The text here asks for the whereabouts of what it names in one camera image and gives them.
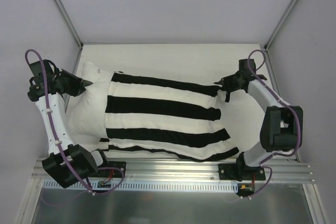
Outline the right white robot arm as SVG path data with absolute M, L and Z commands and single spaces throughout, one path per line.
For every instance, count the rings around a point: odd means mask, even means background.
M 244 90 L 257 101 L 265 113 L 259 141 L 251 149 L 242 152 L 235 163 L 220 165 L 221 179 L 240 182 L 256 177 L 264 180 L 262 164 L 274 156 L 293 155 L 302 144 L 302 108 L 291 106 L 280 98 L 265 83 L 266 77 L 256 71 L 254 60 L 241 59 L 238 71 L 218 82 L 225 92 L 225 102 L 230 101 L 232 92 Z

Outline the white pillow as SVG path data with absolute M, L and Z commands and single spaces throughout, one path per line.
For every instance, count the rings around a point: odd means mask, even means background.
M 83 64 L 81 77 L 92 84 L 73 99 L 76 104 L 68 111 L 70 131 L 77 143 L 97 145 L 107 137 L 104 115 L 112 76 L 113 72 L 103 70 L 91 61 Z

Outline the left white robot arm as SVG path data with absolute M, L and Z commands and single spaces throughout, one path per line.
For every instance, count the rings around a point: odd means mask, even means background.
M 65 115 L 64 94 L 76 97 L 84 93 L 90 81 L 59 70 L 50 60 L 29 63 L 28 98 L 38 107 L 48 137 L 48 157 L 42 161 L 44 170 L 61 187 L 68 188 L 80 179 L 108 174 L 110 165 L 103 151 L 89 152 L 75 144 Z

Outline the black white striped pillowcase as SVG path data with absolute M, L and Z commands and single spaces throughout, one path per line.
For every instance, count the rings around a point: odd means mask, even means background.
M 115 72 L 107 86 L 99 138 L 119 151 L 163 152 L 218 161 L 239 148 L 216 107 L 219 83 L 202 85 Z

